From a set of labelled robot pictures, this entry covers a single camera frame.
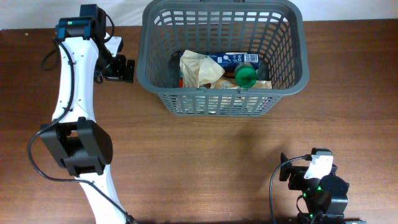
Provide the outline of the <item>beige food bag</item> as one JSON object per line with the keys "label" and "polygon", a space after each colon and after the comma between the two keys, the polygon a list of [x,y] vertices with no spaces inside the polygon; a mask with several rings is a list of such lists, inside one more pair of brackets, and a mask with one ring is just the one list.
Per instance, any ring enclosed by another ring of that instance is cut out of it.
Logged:
{"label": "beige food bag", "polygon": [[200,88],[214,83],[225,73],[224,68],[210,56],[185,50],[179,61],[184,88]]}
{"label": "beige food bag", "polygon": [[[210,86],[211,89],[232,89],[232,90],[237,90],[240,89],[241,87],[236,83],[236,80],[233,78],[225,78],[221,77],[219,80],[216,82],[212,83]],[[251,87],[255,89],[272,89],[272,82],[271,81],[261,81],[257,80],[255,84]],[[245,97],[244,96],[237,96],[234,100],[234,105],[236,106],[242,106],[243,101]],[[226,96],[222,97],[221,99],[221,106],[225,107],[228,104],[231,103],[232,97],[231,96]]]}

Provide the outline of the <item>green lidded spice jar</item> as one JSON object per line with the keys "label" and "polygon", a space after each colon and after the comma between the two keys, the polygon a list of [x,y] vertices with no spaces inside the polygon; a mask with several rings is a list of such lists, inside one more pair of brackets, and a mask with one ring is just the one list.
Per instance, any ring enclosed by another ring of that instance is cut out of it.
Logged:
{"label": "green lidded spice jar", "polygon": [[250,63],[240,63],[234,70],[234,79],[241,88],[250,88],[257,81],[256,70]]}

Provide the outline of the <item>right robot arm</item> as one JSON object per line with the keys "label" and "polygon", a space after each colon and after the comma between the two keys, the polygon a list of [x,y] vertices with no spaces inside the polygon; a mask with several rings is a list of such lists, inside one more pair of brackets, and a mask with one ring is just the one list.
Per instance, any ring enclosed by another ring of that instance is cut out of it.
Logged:
{"label": "right robot arm", "polygon": [[298,211],[297,223],[344,223],[344,211],[348,205],[349,183],[336,175],[337,166],[328,149],[313,148],[304,156],[308,166],[294,166],[292,159],[280,155],[279,180],[288,182],[289,190],[302,194],[307,211]]}

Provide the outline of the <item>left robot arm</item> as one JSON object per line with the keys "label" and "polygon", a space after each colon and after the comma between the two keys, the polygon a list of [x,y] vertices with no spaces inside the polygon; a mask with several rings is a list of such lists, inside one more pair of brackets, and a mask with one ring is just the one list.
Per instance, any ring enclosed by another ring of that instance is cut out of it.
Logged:
{"label": "left robot arm", "polygon": [[67,182],[83,188],[96,223],[135,223],[118,199],[111,177],[113,144],[95,119],[93,90],[104,80],[131,83],[135,61],[120,52],[123,40],[107,33],[110,16],[96,4],[83,4],[77,17],[55,27],[60,87],[51,122],[35,134],[55,162],[67,170]]}

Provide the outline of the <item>grey plastic basket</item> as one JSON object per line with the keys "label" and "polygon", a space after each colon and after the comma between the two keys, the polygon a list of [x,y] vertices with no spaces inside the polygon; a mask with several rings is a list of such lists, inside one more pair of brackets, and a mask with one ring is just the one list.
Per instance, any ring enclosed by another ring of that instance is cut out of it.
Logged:
{"label": "grey plastic basket", "polygon": [[[211,58],[225,76],[187,88],[186,50]],[[290,1],[152,1],[136,75],[173,114],[262,116],[308,83],[302,13]]]}

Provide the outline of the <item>blue tissue box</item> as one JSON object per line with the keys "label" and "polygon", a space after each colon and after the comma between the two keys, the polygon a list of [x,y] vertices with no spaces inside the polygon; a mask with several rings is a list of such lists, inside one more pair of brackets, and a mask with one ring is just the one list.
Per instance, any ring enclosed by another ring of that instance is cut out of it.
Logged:
{"label": "blue tissue box", "polygon": [[235,68],[240,63],[250,63],[256,70],[256,73],[258,73],[260,66],[258,54],[249,54],[244,52],[222,52],[204,55],[210,56],[214,61],[221,65],[227,73],[234,73]]}

